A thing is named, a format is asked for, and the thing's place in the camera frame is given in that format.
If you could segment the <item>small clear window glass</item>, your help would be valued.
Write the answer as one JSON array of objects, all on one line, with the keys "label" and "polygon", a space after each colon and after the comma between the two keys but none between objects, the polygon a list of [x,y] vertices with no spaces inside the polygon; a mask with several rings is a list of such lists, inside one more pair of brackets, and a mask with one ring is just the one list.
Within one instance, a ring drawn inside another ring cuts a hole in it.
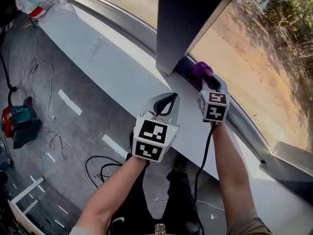
[{"label": "small clear window glass", "polygon": [[224,0],[190,51],[221,77],[271,149],[313,152],[313,66],[268,20],[269,0]]}]

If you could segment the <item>purple cloth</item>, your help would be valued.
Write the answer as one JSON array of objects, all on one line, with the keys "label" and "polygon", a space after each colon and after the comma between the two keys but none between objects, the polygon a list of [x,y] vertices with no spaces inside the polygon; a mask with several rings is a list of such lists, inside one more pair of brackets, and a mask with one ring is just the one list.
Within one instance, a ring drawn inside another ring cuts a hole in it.
[{"label": "purple cloth", "polygon": [[194,83],[201,83],[204,79],[213,77],[212,68],[205,62],[197,62],[191,67],[191,74]]}]

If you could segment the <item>black trousers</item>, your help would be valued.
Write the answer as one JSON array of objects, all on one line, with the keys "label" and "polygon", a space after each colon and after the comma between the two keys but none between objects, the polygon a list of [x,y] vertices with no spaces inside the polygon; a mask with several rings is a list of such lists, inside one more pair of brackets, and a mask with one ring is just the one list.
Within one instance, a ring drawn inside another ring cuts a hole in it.
[{"label": "black trousers", "polygon": [[164,224],[170,235],[200,235],[198,213],[186,173],[171,170],[168,200],[161,219],[152,217],[148,210],[143,178],[145,169],[136,179],[124,203],[114,213],[108,233],[110,235],[155,235],[155,225]]}]

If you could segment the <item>red power tool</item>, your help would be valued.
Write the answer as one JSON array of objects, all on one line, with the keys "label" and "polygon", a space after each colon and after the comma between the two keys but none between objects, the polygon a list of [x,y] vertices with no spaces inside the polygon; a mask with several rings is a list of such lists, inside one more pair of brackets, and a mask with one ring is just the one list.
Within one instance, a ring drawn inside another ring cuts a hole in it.
[{"label": "red power tool", "polygon": [[2,111],[1,128],[5,136],[13,140],[14,149],[34,141],[41,126],[42,122],[32,105],[32,97],[26,98],[23,105],[8,106]]}]

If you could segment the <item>white table frame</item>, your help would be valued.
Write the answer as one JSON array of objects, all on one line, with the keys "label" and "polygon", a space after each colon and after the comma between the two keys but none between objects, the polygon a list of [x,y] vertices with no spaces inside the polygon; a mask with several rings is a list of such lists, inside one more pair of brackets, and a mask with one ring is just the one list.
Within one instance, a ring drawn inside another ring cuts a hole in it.
[{"label": "white table frame", "polygon": [[27,217],[26,214],[36,206],[39,202],[38,199],[35,199],[32,204],[30,204],[25,211],[21,211],[20,208],[17,206],[17,203],[22,200],[26,195],[28,195],[33,189],[38,187],[45,179],[43,177],[39,178],[35,182],[33,182],[30,186],[24,189],[21,193],[19,193],[16,197],[12,200],[8,200],[9,207],[19,225],[22,228],[25,228],[27,232],[31,235],[45,235],[39,228],[37,228]]}]

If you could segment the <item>grey shirt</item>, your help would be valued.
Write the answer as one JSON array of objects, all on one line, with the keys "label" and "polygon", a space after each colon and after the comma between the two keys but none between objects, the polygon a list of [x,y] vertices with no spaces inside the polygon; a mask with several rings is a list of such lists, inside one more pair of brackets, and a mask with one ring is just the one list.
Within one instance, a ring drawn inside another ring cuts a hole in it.
[{"label": "grey shirt", "polygon": [[[95,235],[92,231],[75,226],[69,235]],[[256,209],[252,208],[242,212],[233,222],[227,235],[273,235],[258,216]]]}]

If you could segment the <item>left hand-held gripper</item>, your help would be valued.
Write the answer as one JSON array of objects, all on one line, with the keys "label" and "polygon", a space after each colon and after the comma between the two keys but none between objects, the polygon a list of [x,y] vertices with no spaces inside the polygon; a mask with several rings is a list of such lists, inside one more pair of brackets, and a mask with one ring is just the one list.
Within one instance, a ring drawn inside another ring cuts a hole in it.
[{"label": "left hand-held gripper", "polygon": [[179,131],[179,104],[177,93],[163,93],[148,100],[144,113],[136,119],[132,155],[151,162],[162,161]]}]

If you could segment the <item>person's right forearm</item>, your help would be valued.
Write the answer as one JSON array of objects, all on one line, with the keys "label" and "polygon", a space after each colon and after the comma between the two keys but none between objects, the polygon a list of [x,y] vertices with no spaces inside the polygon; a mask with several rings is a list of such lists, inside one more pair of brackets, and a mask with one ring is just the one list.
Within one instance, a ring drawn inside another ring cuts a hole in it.
[{"label": "person's right forearm", "polygon": [[216,168],[220,182],[226,225],[229,230],[238,216],[255,207],[248,172],[224,123],[213,131]]}]

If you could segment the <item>black right shoe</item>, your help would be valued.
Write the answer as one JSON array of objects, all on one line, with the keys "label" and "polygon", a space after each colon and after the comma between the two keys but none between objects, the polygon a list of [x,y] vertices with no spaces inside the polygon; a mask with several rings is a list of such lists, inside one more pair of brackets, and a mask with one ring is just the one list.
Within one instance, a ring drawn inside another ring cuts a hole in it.
[{"label": "black right shoe", "polygon": [[178,153],[175,158],[172,170],[176,172],[185,173],[187,164],[188,164],[188,159],[184,157],[182,154]]}]

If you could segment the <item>white window sill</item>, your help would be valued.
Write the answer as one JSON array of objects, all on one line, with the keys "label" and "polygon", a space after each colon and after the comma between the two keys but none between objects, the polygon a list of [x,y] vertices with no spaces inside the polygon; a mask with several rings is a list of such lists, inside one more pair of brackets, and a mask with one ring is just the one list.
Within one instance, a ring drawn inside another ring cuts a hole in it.
[{"label": "white window sill", "polygon": [[[161,74],[152,56],[78,7],[55,14],[40,26],[94,83],[133,116],[149,98],[170,91],[178,93],[180,131],[174,149],[193,163],[201,163],[209,126],[201,119],[199,93],[185,78],[176,72]],[[290,202],[294,194],[313,206],[311,176],[278,159],[257,162],[247,142],[238,148],[251,174],[257,205]]]}]

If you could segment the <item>bundle of wooden sticks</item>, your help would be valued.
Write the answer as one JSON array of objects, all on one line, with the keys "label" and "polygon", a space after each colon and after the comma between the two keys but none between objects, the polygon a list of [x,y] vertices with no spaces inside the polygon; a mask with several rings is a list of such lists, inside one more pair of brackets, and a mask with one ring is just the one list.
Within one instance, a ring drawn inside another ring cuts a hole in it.
[{"label": "bundle of wooden sticks", "polygon": [[23,29],[27,29],[29,27],[36,28],[38,26],[38,21],[33,18],[29,18],[29,20],[22,26]]}]

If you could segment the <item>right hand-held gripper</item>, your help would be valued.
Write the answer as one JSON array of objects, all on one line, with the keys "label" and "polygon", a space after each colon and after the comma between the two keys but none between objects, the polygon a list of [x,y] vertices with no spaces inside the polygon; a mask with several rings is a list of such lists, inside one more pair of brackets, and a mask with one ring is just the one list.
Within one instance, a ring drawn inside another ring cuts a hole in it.
[{"label": "right hand-held gripper", "polygon": [[218,75],[213,74],[213,77],[204,77],[202,79],[201,89],[199,108],[203,121],[224,122],[230,104],[227,84]]}]

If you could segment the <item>person's left forearm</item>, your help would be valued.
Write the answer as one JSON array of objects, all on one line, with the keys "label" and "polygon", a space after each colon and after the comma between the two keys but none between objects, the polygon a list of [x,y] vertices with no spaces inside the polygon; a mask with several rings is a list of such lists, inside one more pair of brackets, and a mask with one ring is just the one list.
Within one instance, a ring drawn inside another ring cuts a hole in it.
[{"label": "person's left forearm", "polygon": [[75,226],[86,228],[95,235],[104,235],[113,214],[126,200],[145,162],[135,157],[126,161],[87,201]]}]

